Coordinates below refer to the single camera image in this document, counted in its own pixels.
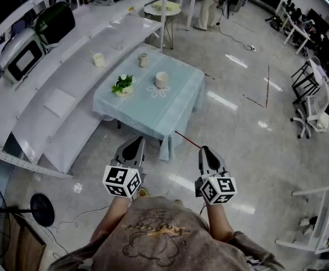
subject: potted plant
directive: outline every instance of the potted plant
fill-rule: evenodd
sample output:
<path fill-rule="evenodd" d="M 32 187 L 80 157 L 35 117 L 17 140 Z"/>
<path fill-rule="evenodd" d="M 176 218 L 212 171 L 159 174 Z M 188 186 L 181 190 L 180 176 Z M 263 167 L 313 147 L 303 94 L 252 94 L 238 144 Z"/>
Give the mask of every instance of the potted plant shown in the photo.
<path fill-rule="evenodd" d="M 131 85 L 133 75 L 121 75 L 118 77 L 118 81 L 112 86 L 112 92 L 119 97 L 133 93 L 133 86 Z"/>

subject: black round base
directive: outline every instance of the black round base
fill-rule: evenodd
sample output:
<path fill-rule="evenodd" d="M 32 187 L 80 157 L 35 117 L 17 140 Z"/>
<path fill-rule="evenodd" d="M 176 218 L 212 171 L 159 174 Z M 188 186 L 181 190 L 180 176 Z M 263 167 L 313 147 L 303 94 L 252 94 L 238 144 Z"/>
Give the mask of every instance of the black round base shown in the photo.
<path fill-rule="evenodd" d="M 55 213 L 50 200 L 43 194 L 35 194 L 30 200 L 30 209 L 37 223 L 49 227 L 54 223 Z"/>

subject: green plant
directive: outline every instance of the green plant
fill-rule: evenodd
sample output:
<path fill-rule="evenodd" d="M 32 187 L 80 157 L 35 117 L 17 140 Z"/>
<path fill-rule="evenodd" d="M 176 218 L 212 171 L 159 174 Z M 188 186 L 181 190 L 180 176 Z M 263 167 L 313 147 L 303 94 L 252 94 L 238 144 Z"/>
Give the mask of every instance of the green plant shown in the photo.
<path fill-rule="evenodd" d="M 113 93 L 123 93 L 123 88 L 131 85 L 133 75 L 121 75 L 118 77 L 116 85 L 112 86 Z"/>

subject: brown t-shirt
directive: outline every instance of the brown t-shirt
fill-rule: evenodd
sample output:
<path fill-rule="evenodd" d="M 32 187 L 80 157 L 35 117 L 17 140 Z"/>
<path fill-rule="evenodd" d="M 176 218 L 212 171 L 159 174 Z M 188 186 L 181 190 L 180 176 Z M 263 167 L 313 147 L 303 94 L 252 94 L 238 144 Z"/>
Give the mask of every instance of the brown t-shirt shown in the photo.
<path fill-rule="evenodd" d="M 249 270 L 246 256 L 282 269 L 273 254 L 243 233 L 236 232 L 226 243 L 214 240 L 206 222 L 193 211 L 163 197 L 139 197 L 109 236 L 65 255 L 49 270 L 76 270 L 92 257 L 92 271 L 242 271 Z"/>

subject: beige pants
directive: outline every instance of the beige pants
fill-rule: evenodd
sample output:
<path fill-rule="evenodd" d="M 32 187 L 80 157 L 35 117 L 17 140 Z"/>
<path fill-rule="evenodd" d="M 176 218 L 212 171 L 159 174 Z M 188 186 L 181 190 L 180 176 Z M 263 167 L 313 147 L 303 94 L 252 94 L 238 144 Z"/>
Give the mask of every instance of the beige pants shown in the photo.
<path fill-rule="evenodd" d="M 203 0 L 198 17 L 198 26 L 207 30 L 207 26 L 213 27 L 215 24 L 216 8 L 219 0 Z"/>

